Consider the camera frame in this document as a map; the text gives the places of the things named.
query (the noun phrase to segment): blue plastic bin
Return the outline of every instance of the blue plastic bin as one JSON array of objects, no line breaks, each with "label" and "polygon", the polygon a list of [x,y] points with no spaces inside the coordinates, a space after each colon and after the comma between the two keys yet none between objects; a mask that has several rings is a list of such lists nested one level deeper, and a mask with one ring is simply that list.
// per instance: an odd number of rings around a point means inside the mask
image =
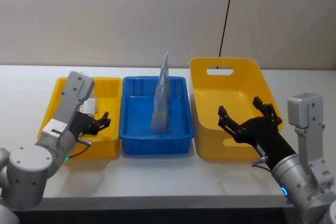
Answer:
[{"label": "blue plastic bin", "polygon": [[183,154],[189,151],[194,128],[183,77],[169,77],[169,134],[151,133],[153,100],[158,79],[123,79],[119,134],[125,154]]}]

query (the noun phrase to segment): yellow plastic bin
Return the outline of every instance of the yellow plastic bin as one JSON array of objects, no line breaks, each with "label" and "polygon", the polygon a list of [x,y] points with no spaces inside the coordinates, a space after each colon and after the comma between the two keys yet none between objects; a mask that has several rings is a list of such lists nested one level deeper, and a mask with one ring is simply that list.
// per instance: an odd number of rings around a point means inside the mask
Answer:
[{"label": "yellow plastic bin", "polygon": [[[109,77],[94,77],[93,79],[95,81],[93,90],[98,99],[98,111],[95,113],[94,118],[99,119],[103,116],[105,111],[108,111],[111,123],[108,128],[100,131],[96,136],[83,135],[82,138],[92,142],[92,146],[83,154],[76,156],[75,158],[113,158],[119,153],[120,146],[119,118],[122,80],[120,78]],[[57,106],[61,100],[60,94],[66,81],[67,78],[63,77],[59,78],[56,82],[46,115],[38,133],[38,139],[40,139],[42,129],[56,112]],[[71,154],[79,153],[85,148],[85,145],[77,143]]]},{"label": "yellow plastic bin", "polygon": [[[217,70],[216,74],[207,73],[208,69],[216,66],[232,69],[233,72],[227,74],[228,71]],[[272,103],[281,117],[258,63],[246,58],[194,58],[190,61],[190,71],[193,90],[191,110],[198,154],[216,160],[258,158],[252,146],[236,143],[218,126],[220,105],[239,124],[262,116],[252,104],[256,96],[264,103]]]}]

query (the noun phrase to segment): basket handle hole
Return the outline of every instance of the basket handle hole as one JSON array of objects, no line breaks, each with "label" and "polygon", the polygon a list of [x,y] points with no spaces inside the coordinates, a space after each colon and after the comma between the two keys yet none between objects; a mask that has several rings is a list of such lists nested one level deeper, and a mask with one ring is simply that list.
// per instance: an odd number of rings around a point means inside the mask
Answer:
[{"label": "basket handle hole", "polygon": [[233,73],[231,67],[209,67],[206,69],[206,73],[210,76],[229,76]]}]

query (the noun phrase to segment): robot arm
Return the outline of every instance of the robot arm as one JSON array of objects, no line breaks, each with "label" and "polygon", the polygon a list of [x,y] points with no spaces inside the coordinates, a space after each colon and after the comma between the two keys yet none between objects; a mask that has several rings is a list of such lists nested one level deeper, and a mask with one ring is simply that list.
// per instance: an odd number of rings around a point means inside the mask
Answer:
[{"label": "robot arm", "polygon": [[75,148],[76,142],[88,146],[81,134],[96,135],[110,125],[108,112],[95,120],[78,112],[93,89],[94,81],[82,73],[71,72],[61,93],[54,117],[43,128],[40,140],[9,153],[0,148],[0,187],[6,205],[15,209],[37,206],[47,179],[53,176]]},{"label": "robot arm", "polygon": [[255,164],[266,163],[285,196],[301,212],[307,223],[336,223],[336,195],[331,191],[333,176],[323,159],[324,129],[322,97],[302,94],[289,98],[289,123],[296,126],[299,155],[278,132],[281,119],[272,104],[255,97],[253,105],[263,116],[239,125],[224,107],[219,107],[219,123],[238,143],[252,145],[261,155]]}]

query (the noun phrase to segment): blue indicator light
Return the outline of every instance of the blue indicator light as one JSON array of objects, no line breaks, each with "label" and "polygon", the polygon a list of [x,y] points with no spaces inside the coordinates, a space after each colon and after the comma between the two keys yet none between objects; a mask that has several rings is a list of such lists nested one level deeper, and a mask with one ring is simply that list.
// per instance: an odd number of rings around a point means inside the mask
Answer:
[{"label": "blue indicator light", "polygon": [[281,187],[281,190],[282,190],[284,196],[287,198],[287,197],[288,197],[288,192],[287,192],[287,190],[286,190],[284,187]]}]

